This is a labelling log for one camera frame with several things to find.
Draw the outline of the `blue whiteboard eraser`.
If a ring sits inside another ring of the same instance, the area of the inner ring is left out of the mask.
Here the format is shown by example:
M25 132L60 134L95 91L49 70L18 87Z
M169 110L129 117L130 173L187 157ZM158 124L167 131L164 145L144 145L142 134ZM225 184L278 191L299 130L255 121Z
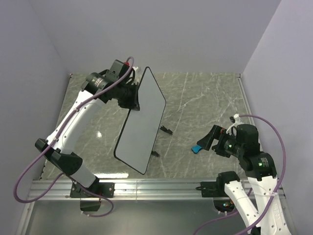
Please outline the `blue whiteboard eraser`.
M191 150L194 154L198 154L202 150L202 147L199 145L195 145L191 147Z

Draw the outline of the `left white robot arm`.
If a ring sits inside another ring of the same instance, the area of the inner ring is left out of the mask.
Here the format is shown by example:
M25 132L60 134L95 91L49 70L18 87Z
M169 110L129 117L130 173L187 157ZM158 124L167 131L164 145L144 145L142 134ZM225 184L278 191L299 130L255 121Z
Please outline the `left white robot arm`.
M134 58L130 56L125 62L115 60L110 69L89 74L73 106L56 130L46 139L38 139L35 143L42 155L80 184L82 192L88 197L101 195L99 178L74 153L74 147L88 122L108 101L117 100L123 109L140 109L138 85L133 84L133 65Z

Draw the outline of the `white whiteboard black frame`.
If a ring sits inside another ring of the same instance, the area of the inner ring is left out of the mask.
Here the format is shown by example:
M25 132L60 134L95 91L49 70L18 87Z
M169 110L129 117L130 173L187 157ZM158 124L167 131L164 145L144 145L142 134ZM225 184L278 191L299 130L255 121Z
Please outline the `white whiteboard black frame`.
M144 175L166 106L166 99L150 67L143 71L138 101L140 110L128 112L113 154L116 159Z

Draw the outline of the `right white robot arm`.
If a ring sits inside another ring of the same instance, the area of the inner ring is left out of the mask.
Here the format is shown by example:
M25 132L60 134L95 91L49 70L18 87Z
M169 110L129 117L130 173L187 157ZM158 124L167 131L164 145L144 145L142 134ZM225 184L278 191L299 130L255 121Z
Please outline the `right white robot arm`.
M256 204L243 188L236 172L219 173L216 191L234 203L246 228L241 234L289 235L278 194L280 178L270 154L261 150L259 132L254 125L232 125L229 130L214 125L208 134L197 142L201 150L213 150L217 155L239 160L244 170Z

